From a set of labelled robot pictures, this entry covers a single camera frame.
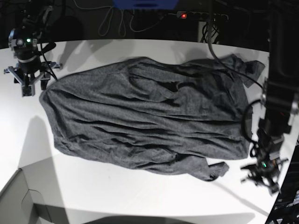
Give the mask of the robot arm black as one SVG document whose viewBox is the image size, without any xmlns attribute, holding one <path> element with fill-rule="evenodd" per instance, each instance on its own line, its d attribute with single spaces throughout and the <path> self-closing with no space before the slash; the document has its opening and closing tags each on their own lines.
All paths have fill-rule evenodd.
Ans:
<svg viewBox="0 0 299 224">
<path fill-rule="evenodd" d="M 293 118 L 299 113 L 299 2 L 270 0 L 269 72 L 262 95 L 250 103 L 242 116 L 244 138 L 252 143 L 250 156 L 255 164 L 244 166 L 249 174 L 246 181 L 279 191 L 280 166 L 287 159 L 280 158 L 284 135 L 292 129 Z M 265 108 L 264 118 L 258 123 L 258 140 L 248 136 L 245 119 L 249 109 L 260 103 Z"/>
<path fill-rule="evenodd" d="M 25 5 L 21 24 L 11 30 L 8 46 L 18 63 L 4 69 L 20 84 L 23 97 L 35 95 L 35 84 L 45 90 L 51 78 L 57 80 L 54 69 L 62 69 L 61 63 L 48 61 L 45 53 L 56 47 L 48 35 L 48 20 L 53 10 L 53 0 L 29 0 Z"/>
</svg>

